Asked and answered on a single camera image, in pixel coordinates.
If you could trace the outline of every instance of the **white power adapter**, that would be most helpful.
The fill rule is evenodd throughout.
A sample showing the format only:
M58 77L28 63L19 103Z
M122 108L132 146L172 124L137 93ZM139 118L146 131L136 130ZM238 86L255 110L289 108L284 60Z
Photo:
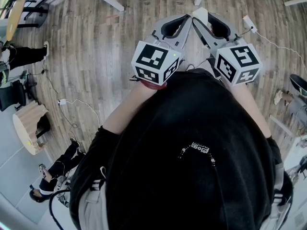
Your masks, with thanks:
M66 105L66 99L58 100L58 105Z
M251 29L252 33L256 33L257 32L257 28L255 26L255 24L251 21L250 17L248 15L243 17L244 20L244 24L248 29Z

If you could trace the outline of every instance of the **black hose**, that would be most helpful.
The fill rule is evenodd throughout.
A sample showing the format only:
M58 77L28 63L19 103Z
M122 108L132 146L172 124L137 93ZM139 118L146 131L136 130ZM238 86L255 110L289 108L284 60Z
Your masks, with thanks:
M58 220L54 217L53 215L53 212L52 212L52 200L53 198L58 195L58 194L61 194L61 193L66 193L66 192L70 192L71 190L70 189L66 189L66 190L60 190L60 191L57 191L55 192L54 194L51 195L50 197L50 201L49 201L49 212L50 212L50 215L52 216L53 220L55 221L55 223L57 224L58 228L60 230L64 230L63 227L59 224Z

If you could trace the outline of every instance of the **white cable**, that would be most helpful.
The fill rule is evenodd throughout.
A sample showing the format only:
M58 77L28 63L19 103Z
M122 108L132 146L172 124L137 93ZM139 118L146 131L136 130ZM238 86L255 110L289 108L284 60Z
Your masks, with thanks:
M66 102L68 102L68 103L70 103L70 104L74 104L76 101L82 102L82 103L84 103L84 104L86 104L86 105L88 105L88 106L90 107L90 109L96 114L97 119L98 119L98 127L100 127L99 116L98 116L98 114L95 112L95 110L94 110L88 103L83 102L83 101L81 101L81 100L79 100L79 99L76 99L76 100L74 100L73 102L69 102L68 100L66 100Z
M270 41L269 39L267 39L266 37L261 36L258 32L256 32L256 33L257 33L260 37L263 37L264 39L266 39L270 44L273 44L273 45L275 45L275 46L278 47L278 48L284 48L284 49L291 50L291 51L293 51L294 53L296 53L296 54L301 58L302 64L303 64L303 66L304 66L304 68L305 68L305 72L307 73L307 68L306 68L306 66L305 66L305 64L304 64L304 62L303 62L303 58L300 56L300 54L299 54L297 51L295 51L295 50L293 50L293 49L291 49L291 48L277 46L275 43L271 42L271 41Z

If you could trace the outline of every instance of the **red wristband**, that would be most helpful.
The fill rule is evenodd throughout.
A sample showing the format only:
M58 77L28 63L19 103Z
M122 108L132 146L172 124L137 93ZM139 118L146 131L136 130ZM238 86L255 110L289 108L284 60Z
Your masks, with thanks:
M152 89L152 90L162 90L162 89L165 89L166 86L167 86L167 82L165 82L161 86L157 85L157 84L154 84L154 83L151 83L151 82L148 82L148 81L145 81L145 80L141 80L141 83L143 85L145 85L147 88Z

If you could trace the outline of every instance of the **beige shoe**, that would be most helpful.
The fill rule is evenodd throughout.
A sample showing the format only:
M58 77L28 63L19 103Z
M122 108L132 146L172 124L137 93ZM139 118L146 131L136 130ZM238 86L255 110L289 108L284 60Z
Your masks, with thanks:
M283 98L283 92L281 90L278 90L274 97L274 104L277 105L282 98Z

